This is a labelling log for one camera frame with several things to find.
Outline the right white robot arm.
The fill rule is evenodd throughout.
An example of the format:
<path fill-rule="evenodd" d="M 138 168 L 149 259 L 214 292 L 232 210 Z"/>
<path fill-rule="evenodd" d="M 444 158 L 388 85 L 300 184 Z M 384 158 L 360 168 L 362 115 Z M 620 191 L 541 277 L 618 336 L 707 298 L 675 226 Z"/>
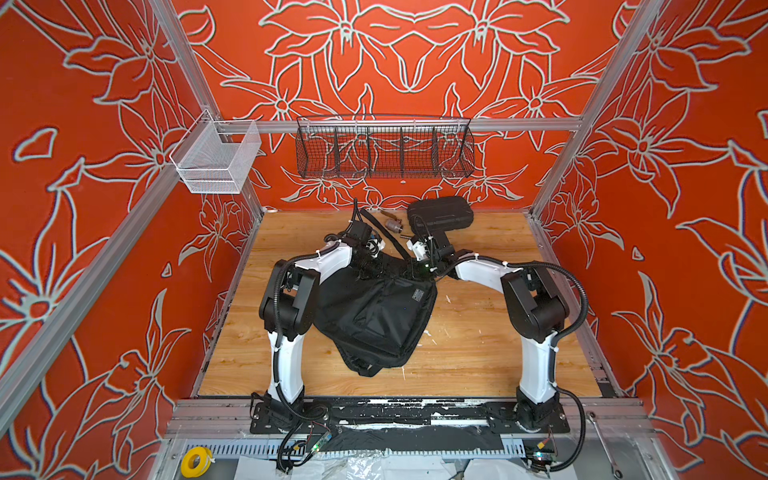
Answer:
<path fill-rule="evenodd" d="M 578 279 L 560 265 L 507 262 L 472 251 L 455 251 L 445 234 L 414 236 L 407 242 L 416 260 L 435 280 L 451 277 L 503 294 L 510 323 L 521 337 L 523 370 L 516 389 L 514 418 L 536 432 L 548 425 L 560 406 L 556 356 L 558 343 L 585 322 L 589 303 Z M 552 274 L 569 279 L 579 294 L 578 316 L 570 325 L 570 309 Z"/>

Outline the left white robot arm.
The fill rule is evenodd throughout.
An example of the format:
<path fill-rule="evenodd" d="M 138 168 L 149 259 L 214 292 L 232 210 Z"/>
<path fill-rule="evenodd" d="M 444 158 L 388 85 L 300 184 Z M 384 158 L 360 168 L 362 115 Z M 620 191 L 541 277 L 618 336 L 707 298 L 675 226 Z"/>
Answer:
<path fill-rule="evenodd" d="M 261 397 L 270 422 L 282 430 L 327 415 L 325 406 L 304 406 L 302 355 L 313 327 L 336 344 L 353 366 L 362 366 L 359 323 L 373 318 L 374 306 L 398 265 L 380 250 L 381 241 L 354 243 L 329 238 L 324 248 L 278 261 L 259 307 L 271 351 L 270 384 Z"/>

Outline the black student backpack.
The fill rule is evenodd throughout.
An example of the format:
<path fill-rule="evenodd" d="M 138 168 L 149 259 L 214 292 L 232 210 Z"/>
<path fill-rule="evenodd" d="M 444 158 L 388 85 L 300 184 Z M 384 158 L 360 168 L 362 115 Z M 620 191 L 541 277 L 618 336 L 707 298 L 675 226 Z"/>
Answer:
<path fill-rule="evenodd" d="M 362 377 L 404 366 L 431 318 L 436 281 L 415 262 L 381 253 L 383 275 L 359 279 L 349 265 L 320 285 L 314 326 Z"/>

